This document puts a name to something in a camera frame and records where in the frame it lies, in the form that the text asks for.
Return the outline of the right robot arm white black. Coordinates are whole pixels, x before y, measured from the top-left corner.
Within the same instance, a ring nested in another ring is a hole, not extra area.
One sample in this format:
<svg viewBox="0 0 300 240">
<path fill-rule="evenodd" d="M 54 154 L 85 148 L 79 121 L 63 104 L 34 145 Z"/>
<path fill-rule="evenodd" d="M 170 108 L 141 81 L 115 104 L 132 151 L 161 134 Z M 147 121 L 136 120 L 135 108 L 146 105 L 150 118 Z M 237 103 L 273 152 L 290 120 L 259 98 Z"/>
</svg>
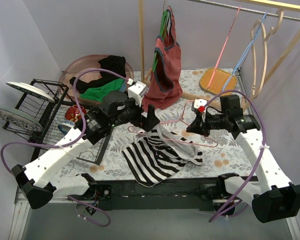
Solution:
<svg viewBox="0 0 300 240">
<path fill-rule="evenodd" d="M 187 132 L 207 137 L 211 130 L 228 131 L 253 168 L 247 179 L 236 173 L 218 176 L 217 195 L 228 200 L 211 220 L 228 212 L 235 198 L 251 206 L 261 223 L 295 217 L 300 210 L 300 184 L 293 184 L 277 164 L 266 145 L 266 133 L 260 122 L 253 115 L 244 114 L 238 95 L 222 96 L 220 105 L 220 113 L 211 114 L 207 101 L 196 99 L 192 104 L 196 117 Z"/>
</svg>

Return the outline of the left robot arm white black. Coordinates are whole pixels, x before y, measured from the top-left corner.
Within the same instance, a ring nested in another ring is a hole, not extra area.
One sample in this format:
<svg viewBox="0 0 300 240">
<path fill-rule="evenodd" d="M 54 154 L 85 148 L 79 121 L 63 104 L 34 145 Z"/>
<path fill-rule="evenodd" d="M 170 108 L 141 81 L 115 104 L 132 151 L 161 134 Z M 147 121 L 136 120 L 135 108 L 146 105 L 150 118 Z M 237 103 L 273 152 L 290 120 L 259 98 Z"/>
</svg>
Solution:
<svg viewBox="0 0 300 240">
<path fill-rule="evenodd" d="M 160 123 L 153 105 L 148 106 L 146 116 L 143 112 L 143 107 L 137 105 L 134 98 L 127 97 L 124 92 L 112 91 L 43 155 L 25 166 L 14 166 L 12 174 L 30 207 L 39 209 L 56 197 L 93 199 L 98 187 L 88 173 L 63 179 L 55 178 L 56 173 L 80 153 L 110 135 L 114 127 L 131 123 L 149 132 Z"/>
</svg>

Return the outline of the black white striped tank top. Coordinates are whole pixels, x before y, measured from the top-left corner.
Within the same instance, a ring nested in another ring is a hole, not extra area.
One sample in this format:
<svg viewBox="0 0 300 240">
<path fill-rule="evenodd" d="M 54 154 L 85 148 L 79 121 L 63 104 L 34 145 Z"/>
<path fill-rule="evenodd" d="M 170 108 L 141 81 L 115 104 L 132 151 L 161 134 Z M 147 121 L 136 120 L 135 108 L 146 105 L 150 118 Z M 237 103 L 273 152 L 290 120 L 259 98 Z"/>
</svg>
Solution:
<svg viewBox="0 0 300 240">
<path fill-rule="evenodd" d="M 202 151 L 161 124 L 130 144 L 122 154 L 136 182 L 147 188 L 173 177 L 188 163 L 204 165 Z"/>
</svg>

